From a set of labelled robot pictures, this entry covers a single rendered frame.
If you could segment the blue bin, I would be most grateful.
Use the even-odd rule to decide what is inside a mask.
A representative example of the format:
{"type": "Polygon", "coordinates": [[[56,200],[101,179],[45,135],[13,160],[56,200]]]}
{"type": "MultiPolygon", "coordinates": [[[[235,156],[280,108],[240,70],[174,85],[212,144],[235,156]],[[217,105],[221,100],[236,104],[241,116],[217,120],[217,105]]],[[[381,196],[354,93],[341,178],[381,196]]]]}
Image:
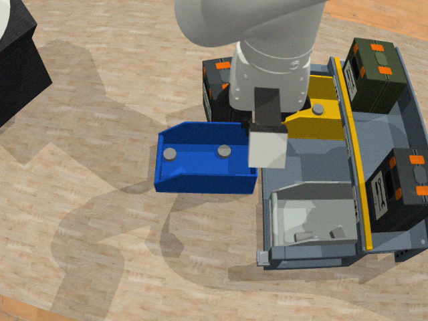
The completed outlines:
{"type": "Polygon", "coordinates": [[[160,132],[156,192],[253,194],[257,168],[248,167],[248,144],[240,122],[182,122],[160,132]],[[217,154],[223,144],[231,149],[228,158],[217,154]],[[164,159],[167,148],[176,150],[172,162],[164,159]]]}

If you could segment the grey metal disc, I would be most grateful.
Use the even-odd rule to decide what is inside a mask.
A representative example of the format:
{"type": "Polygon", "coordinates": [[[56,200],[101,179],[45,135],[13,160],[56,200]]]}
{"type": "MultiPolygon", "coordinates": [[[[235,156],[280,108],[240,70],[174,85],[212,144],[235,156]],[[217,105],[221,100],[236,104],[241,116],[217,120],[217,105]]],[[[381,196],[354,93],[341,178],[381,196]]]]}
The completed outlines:
{"type": "Polygon", "coordinates": [[[314,104],[312,107],[313,114],[320,116],[324,111],[324,107],[321,104],[314,104]]]}
{"type": "Polygon", "coordinates": [[[221,158],[228,158],[231,154],[231,149],[229,146],[223,144],[218,148],[217,154],[221,158]]]}
{"type": "Polygon", "coordinates": [[[164,159],[168,162],[172,162],[176,159],[177,154],[176,150],[173,148],[167,148],[163,152],[164,159]]]}

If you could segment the grey metal shelf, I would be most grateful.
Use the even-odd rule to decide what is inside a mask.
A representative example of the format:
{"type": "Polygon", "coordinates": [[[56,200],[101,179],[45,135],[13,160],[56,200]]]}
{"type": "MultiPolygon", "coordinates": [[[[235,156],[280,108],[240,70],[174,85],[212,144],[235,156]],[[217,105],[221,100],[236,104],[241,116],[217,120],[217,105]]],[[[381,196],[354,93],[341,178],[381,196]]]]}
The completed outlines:
{"type": "MultiPolygon", "coordinates": [[[[393,148],[428,149],[428,135],[417,98],[399,48],[395,50],[408,84],[389,114],[352,112],[364,183],[393,148]]],[[[372,250],[366,251],[352,142],[333,56],[328,65],[310,64],[310,75],[332,77],[345,140],[288,138],[285,168],[261,168],[264,251],[257,249],[257,267],[263,270],[348,267],[375,252],[394,252],[397,263],[425,251],[428,217],[408,231],[371,233],[372,250]],[[270,248],[271,191],[304,181],[351,181],[358,242],[270,248]]]]}

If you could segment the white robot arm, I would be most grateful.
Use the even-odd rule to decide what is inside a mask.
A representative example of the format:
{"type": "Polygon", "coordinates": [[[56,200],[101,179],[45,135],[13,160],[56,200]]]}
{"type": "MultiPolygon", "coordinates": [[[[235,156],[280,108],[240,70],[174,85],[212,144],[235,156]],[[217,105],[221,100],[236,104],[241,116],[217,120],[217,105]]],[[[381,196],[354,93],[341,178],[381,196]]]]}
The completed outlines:
{"type": "MultiPolygon", "coordinates": [[[[295,72],[309,61],[329,0],[175,0],[180,30],[201,47],[240,41],[253,65],[295,72]]],[[[254,89],[255,123],[249,123],[248,167],[284,169],[288,129],[279,88],[254,89]]]]}

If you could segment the yellow open bin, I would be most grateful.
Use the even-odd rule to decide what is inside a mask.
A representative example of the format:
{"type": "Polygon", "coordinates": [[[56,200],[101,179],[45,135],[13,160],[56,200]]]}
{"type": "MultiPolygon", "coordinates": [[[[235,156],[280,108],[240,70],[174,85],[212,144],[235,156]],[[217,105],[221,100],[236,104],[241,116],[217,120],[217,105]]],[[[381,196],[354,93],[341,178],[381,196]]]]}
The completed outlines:
{"type": "Polygon", "coordinates": [[[310,75],[307,94],[311,109],[298,111],[282,122],[288,129],[288,138],[345,140],[341,118],[337,118],[340,111],[332,77],[310,75]],[[312,112],[315,103],[324,107],[320,116],[312,112]]]}

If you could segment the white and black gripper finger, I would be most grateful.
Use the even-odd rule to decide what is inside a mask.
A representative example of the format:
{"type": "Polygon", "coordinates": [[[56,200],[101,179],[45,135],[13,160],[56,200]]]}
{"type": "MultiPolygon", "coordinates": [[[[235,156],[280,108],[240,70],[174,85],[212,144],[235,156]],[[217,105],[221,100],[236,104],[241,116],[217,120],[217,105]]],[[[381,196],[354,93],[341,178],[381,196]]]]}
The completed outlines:
{"type": "MultiPolygon", "coordinates": [[[[307,110],[307,109],[310,109],[310,108],[311,108],[311,102],[310,102],[310,98],[309,98],[309,96],[307,94],[304,106],[299,111],[307,110]]],[[[291,116],[291,115],[293,115],[295,113],[297,113],[297,112],[281,112],[282,122],[285,122],[287,117],[289,117],[289,116],[291,116]]]]}
{"type": "Polygon", "coordinates": [[[230,106],[229,85],[230,83],[217,96],[217,104],[225,108],[230,108],[231,111],[241,116],[241,128],[245,128],[245,136],[249,136],[249,123],[253,123],[252,111],[236,110],[230,106]],[[247,121],[247,122],[244,122],[244,121],[247,121]]]}

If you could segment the yellow flat bar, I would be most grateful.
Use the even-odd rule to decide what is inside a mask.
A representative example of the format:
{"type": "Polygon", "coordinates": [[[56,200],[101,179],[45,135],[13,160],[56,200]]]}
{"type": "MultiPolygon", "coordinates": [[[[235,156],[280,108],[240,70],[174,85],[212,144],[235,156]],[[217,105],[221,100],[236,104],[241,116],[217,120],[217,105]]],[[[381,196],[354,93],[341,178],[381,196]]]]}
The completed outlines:
{"type": "Polygon", "coordinates": [[[334,58],[334,63],[336,66],[336,71],[338,74],[338,80],[340,83],[340,89],[342,92],[342,97],[344,101],[344,107],[346,110],[346,117],[348,121],[348,127],[350,131],[350,138],[352,142],[352,149],[354,154],[354,161],[356,166],[356,174],[358,179],[358,188],[359,188],[359,194],[360,194],[360,204],[361,204],[361,210],[362,210],[362,221],[363,221],[363,227],[364,227],[364,240],[365,240],[365,248],[366,251],[372,250],[372,237],[371,237],[371,231],[370,231],[370,219],[368,214],[368,203],[367,203],[367,197],[366,197],[366,189],[365,189],[365,183],[364,183],[364,175],[362,171],[362,163],[360,158],[360,151],[358,147],[358,140],[356,136],[356,130],[354,126],[354,120],[352,116],[352,110],[350,107],[350,101],[348,98],[348,92],[346,89],[346,84],[344,81],[344,76],[342,73],[342,68],[340,65],[339,58],[334,58]]]}

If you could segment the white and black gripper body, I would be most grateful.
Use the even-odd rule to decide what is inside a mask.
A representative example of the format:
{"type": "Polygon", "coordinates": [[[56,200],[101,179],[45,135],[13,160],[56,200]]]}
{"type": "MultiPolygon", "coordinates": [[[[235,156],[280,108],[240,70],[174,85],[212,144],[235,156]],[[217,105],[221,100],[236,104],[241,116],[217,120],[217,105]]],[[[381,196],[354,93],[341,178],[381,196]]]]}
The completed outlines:
{"type": "Polygon", "coordinates": [[[246,59],[237,42],[229,72],[229,104],[236,110],[255,111],[254,89],[279,88],[281,112],[302,109],[310,80],[309,62],[295,72],[275,73],[263,70],[246,59]],[[280,77],[282,76],[282,77],[280,77]]]}

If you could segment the grey open bin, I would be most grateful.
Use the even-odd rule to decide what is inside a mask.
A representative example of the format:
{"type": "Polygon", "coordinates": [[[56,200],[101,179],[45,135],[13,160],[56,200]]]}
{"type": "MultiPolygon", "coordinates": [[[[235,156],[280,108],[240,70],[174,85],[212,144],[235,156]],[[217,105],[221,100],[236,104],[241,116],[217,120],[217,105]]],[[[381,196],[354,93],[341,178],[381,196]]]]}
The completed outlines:
{"type": "Polygon", "coordinates": [[[351,181],[304,181],[273,190],[269,213],[270,248],[358,241],[351,181]],[[340,226],[346,237],[331,238],[340,226]],[[305,231],[313,231],[313,239],[295,242],[294,234],[305,231]]]}

